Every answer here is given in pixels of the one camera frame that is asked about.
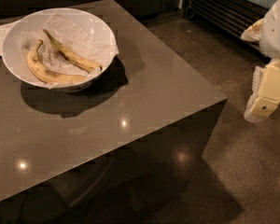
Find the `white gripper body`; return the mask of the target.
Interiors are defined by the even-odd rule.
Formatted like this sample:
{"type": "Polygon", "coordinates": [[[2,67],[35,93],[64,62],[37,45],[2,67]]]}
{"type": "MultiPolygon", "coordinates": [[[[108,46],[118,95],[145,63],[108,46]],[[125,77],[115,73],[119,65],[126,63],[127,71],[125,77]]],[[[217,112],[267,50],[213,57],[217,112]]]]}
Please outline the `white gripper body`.
{"type": "Polygon", "coordinates": [[[266,56],[280,59],[280,0],[276,0],[263,18],[259,47],[266,56]]]}

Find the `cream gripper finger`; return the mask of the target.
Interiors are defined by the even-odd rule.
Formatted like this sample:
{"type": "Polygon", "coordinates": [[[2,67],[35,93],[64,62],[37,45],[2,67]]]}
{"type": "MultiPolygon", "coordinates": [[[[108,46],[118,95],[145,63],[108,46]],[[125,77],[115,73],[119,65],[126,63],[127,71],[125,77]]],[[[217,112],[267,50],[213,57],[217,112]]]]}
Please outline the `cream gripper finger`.
{"type": "Polygon", "coordinates": [[[260,19],[245,29],[241,34],[241,39],[248,42],[259,42],[262,22],[263,19],[260,19]]]}
{"type": "Polygon", "coordinates": [[[280,105],[280,60],[272,60],[253,73],[252,95],[246,105],[245,120],[260,122],[267,119],[280,105]]]}

